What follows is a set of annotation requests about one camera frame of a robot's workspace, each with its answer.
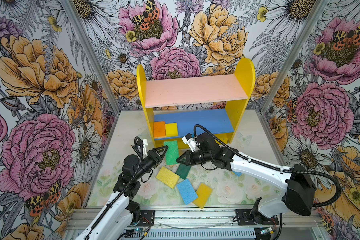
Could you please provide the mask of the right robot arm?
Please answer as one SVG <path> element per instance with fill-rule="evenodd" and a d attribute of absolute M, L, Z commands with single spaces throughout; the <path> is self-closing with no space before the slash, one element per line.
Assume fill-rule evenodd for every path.
<path fill-rule="evenodd" d="M 303 167 L 268 164 L 236 149 L 220 146 L 208 133 L 195 138 L 187 134 L 182 141 L 189 149 L 177 159 L 180 164 L 195 166 L 210 162 L 218 169 L 249 175 L 279 189 L 276 194 L 256 199 L 251 210 L 253 219 L 270 219 L 286 212 L 311 215 L 315 186 Z"/>

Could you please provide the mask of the light green sponge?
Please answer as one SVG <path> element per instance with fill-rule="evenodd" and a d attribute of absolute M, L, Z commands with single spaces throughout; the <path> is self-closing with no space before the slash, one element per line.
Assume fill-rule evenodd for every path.
<path fill-rule="evenodd" d="M 177 158 L 179 157 L 179 148 L 177 141 L 164 142 L 164 145 L 168 147 L 166 152 L 166 165 L 172 166 L 177 164 Z"/>

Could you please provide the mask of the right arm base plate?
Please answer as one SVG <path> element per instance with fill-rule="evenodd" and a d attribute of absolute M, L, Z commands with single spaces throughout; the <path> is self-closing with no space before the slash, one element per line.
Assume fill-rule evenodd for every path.
<path fill-rule="evenodd" d="M 238 223 L 239 226 L 255 226 L 255 225 L 267 225 L 278 226 L 279 219 L 276 216 L 272 218 L 266 218 L 261 214 L 253 214 L 249 209 L 236 209 L 233 222 Z"/>

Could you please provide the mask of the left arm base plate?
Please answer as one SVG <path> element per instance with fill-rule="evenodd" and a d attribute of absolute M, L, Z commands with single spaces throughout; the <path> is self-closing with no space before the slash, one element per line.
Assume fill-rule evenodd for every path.
<path fill-rule="evenodd" d="M 138 210 L 133 213 L 130 227 L 152 227 L 155 223 L 155 210 Z"/>

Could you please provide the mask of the orange sponge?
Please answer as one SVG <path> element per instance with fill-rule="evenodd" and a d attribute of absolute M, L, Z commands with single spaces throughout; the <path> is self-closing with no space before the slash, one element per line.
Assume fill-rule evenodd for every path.
<path fill-rule="evenodd" d="M 154 138 L 162 139 L 166 137 L 166 123 L 164 121 L 154 122 Z"/>

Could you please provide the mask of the blue porous sponge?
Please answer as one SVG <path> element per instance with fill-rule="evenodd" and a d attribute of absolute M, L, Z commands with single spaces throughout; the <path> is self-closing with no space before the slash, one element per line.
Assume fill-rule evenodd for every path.
<path fill-rule="evenodd" d="M 189 179 L 185 179 L 176 185 L 185 205 L 192 203 L 198 198 Z"/>

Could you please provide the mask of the dark green sponge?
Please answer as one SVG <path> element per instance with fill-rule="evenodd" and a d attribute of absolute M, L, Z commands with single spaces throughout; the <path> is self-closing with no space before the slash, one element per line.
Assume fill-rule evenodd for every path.
<path fill-rule="evenodd" d="M 183 180 L 185 180 L 189 174 L 189 171 L 192 166 L 186 166 L 183 164 L 180 164 L 178 169 L 176 170 L 176 174 Z"/>

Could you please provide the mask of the aluminium front rail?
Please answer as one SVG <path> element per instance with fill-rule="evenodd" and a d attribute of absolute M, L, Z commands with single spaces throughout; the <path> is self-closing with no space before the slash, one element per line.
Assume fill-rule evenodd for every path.
<path fill-rule="evenodd" d="M 155 206 L 142 207 L 143 211 L 155 211 L 155 228 L 177 227 L 177 228 L 196 228 L 196 227 L 237 227 L 233 222 L 237 209 L 250 210 L 250 205 L 224 205 L 224 206 L 205 206 L 203 209 L 196 206 Z M 100 207 L 78 209 L 72 215 L 68 223 L 68 230 L 83 230 L 94 219 L 101 210 Z M 288 212 L 283 214 L 283 226 L 287 228 L 309 228 L 320 227 L 321 220 L 315 211 L 308 217 L 302 217 L 295 213 Z"/>

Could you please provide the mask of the golden yellow sponge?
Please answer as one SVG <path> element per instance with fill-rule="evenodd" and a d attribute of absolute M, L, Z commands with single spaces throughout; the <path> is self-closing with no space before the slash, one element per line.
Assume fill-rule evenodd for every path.
<path fill-rule="evenodd" d="M 198 197 L 193 201 L 193 204 L 195 204 L 200 209 L 203 209 L 212 192 L 213 192 L 212 188 L 205 185 L 204 183 L 201 183 L 196 191 Z"/>

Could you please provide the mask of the bright yellow sponge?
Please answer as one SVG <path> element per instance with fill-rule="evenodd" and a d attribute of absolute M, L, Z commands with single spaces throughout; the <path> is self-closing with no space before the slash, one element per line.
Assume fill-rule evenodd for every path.
<path fill-rule="evenodd" d="M 166 138 L 177 137 L 179 135 L 177 123 L 165 124 L 165 130 L 166 130 Z"/>

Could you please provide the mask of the yellow porous sponge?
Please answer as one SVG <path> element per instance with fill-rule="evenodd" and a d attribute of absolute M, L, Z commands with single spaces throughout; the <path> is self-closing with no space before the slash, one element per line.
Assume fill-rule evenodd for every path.
<path fill-rule="evenodd" d="M 171 189 L 174 189 L 176 184 L 179 181 L 180 176 L 166 167 L 161 167 L 158 174 L 156 175 L 156 179 L 168 186 Z"/>

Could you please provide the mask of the light blue sponge right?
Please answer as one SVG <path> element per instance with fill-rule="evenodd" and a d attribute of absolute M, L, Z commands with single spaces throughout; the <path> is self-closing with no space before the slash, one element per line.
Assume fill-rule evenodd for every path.
<path fill-rule="evenodd" d="M 237 177 L 240 177 L 240 176 L 242 175 L 242 173 L 240 173 L 240 172 L 234 172 L 234 171 L 232 171 L 232 173 L 235 174 Z"/>

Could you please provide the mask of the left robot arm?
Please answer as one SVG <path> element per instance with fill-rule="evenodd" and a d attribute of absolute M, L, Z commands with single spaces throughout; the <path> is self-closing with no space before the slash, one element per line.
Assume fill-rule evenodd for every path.
<path fill-rule="evenodd" d="M 121 236 L 130 225 L 139 222 L 141 205 L 133 198 L 141 186 L 140 179 L 153 171 L 165 158 L 167 146 L 153 148 L 147 156 L 141 151 L 124 159 L 122 172 L 109 200 L 77 240 L 113 240 Z"/>

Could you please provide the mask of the yellow wooden shelf unit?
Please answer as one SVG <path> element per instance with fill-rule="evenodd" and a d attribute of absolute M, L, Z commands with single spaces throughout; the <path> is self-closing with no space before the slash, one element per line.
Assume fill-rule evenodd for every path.
<path fill-rule="evenodd" d="M 231 75 L 216 75 L 197 78 L 148 81 L 142 65 L 137 67 L 139 97 L 146 117 L 148 129 L 155 147 L 166 141 L 177 141 L 180 149 L 187 144 L 182 138 L 188 133 L 200 134 L 194 125 L 204 126 L 224 143 L 230 144 L 237 133 L 240 122 L 255 87 L 254 63 L 247 58 L 239 60 Z M 226 102 L 224 109 L 178 110 L 175 113 L 154 113 L 155 108 L 184 106 L 212 102 Z M 178 134 L 174 137 L 156 138 L 154 123 L 176 123 Z"/>

